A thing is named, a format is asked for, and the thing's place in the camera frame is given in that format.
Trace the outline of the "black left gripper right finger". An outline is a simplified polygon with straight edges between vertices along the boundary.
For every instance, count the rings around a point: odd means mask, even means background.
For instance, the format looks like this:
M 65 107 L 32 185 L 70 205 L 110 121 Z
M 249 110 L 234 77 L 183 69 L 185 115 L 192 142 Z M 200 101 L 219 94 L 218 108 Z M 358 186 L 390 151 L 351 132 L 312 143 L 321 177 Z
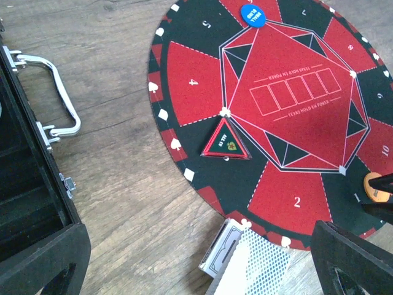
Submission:
M 392 294 L 392 253 L 317 221 L 311 254 L 324 294 Z

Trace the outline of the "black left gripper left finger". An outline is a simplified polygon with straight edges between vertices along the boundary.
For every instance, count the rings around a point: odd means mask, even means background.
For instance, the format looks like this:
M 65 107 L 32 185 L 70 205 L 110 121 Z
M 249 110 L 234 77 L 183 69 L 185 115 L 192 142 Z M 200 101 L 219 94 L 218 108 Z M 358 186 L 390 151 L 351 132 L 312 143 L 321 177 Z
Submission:
M 85 225 L 68 225 L 1 262 L 1 294 L 79 294 L 90 253 Z

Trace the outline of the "blue small blind button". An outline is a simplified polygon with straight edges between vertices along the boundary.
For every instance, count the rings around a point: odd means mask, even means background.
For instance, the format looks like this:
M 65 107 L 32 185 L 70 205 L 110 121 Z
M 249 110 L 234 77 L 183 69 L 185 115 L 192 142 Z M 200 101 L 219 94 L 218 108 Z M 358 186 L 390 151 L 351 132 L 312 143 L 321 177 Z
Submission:
M 253 28 L 261 28 L 267 22 L 264 11 L 257 5 L 245 4 L 240 9 L 241 18 Z

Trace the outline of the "orange big blind button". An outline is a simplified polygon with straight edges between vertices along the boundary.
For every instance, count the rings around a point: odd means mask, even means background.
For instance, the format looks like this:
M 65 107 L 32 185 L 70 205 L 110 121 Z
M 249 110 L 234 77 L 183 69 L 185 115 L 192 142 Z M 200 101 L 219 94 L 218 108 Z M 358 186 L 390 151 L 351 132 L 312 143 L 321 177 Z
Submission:
M 373 188 L 369 180 L 373 180 L 375 178 L 379 178 L 381 175 L 377 172 L 369 172 L 366 174 L 363 184 L 364 184 L 364 190 L 369 199 L 371 199 L 375 203 L 386 203 L 389 201 L 391 197 L 391 193 L 385 192 L 382 190 L 378 190 Z

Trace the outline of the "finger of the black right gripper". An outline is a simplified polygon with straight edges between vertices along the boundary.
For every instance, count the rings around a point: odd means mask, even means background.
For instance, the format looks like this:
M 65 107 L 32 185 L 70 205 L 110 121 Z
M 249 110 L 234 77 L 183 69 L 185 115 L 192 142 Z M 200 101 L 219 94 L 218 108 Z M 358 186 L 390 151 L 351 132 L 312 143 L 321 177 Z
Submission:
M 392 173 L 381 175 L 368 173 L 364 178 L 364 190 L 372 203 L 363 203 L 363 210 L 380 219 L 382 222 L 392 224 Z

